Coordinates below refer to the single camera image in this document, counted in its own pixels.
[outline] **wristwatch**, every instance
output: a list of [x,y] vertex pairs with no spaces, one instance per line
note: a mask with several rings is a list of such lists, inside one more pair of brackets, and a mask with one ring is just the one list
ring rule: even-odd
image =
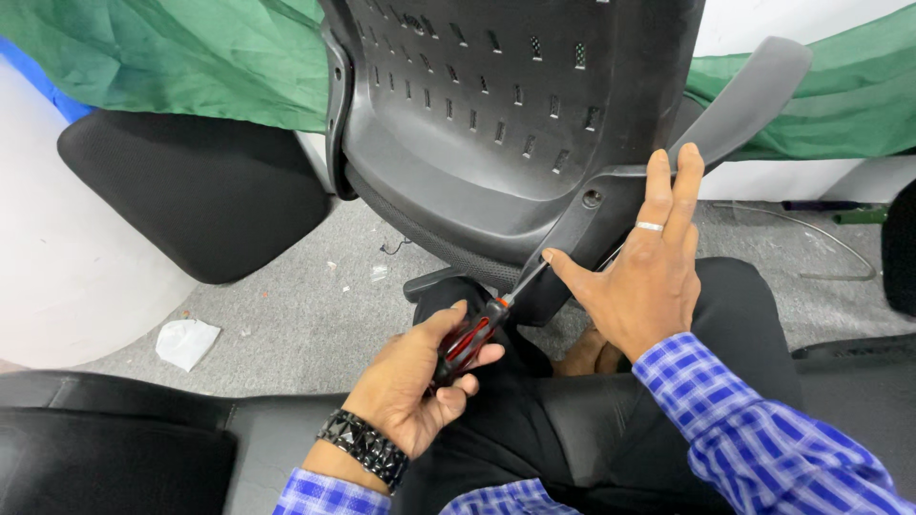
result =
[[392,494],[400,487],[410,458],[368,422],[346,410],[334,410],[315,439],[330,442],[378,476]]

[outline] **black pants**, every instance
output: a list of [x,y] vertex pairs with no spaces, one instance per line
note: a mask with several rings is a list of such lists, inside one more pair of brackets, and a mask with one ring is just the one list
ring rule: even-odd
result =
[[[696,271],[703,289],[693,332],[764,398],[800,408],[799,381],[767,283],[753,266],[727,257],[697,260]],[[460,299],[468,300],[468,312],[478,312],[490,298],[469,279],[447,279],[424,293],[414,323]],[[480,392],[411,464],[393,512],[438,513],[465,492],[533,477],[553,499],[584,513],[729,511],[692,474],[689,445],[641,386],[611,474],[597,487],[576,487],[537,394],[537,381],[550,380],[550,360],[511,325],[496,340],[506,355],[474,372]]]

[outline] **hand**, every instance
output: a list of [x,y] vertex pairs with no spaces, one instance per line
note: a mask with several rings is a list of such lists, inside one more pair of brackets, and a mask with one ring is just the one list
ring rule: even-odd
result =
[[[406,334],[392,336],[343,404],[344,410],[375,427],[410,459],[421,455],[439,430],[464,412],[467,398],[480,386],[474,375],[465,374],[453,386],[438,389],[435,397],[423,397],[436,368],[439,343],[461,323],[466,310],[467,302],[459,301]],[[502,345],[484,345],[471,367],[493,363],[505,352]],[[303,468],[387,493],[381,480],[324,441],[315,443]]]
[[703,168],[696,145],[684,145],[672,188],[668,155],[664,150],[652,154],[646,168],[646,201],[637,220],[665,228],[634,228],[607,270],[582,268],[555,248],[542,252],[598,331],[632,363],[661,340],[690,331],[700,295],[693,267],[699,234],[691,218]]

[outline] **green fabric sheet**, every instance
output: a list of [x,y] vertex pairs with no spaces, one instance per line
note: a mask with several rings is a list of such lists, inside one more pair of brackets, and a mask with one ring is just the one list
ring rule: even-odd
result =
[[[0,34],[79,102],[322,132],[327,55],[315,0],[0,2]],[[812,71],[732,159],[887,156],[916,147],[916,5],[810,45]],[[713,101],[747,54],[693,60]]]
[[[916,147],[916,4],[808,47],[811,71],[782,114],[730,160],[888,156]],[[703,106],[750,54],[694,58]]]
[[0,34],[68,96],[323,132],[327,54],[315,0],[8,0]]

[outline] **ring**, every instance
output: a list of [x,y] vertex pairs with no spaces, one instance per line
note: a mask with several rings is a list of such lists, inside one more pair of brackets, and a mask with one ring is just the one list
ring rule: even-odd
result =
[[649,231],[664,231],[664,225],[650,224],[649,222],[636,222],[636,227],[648,229]]

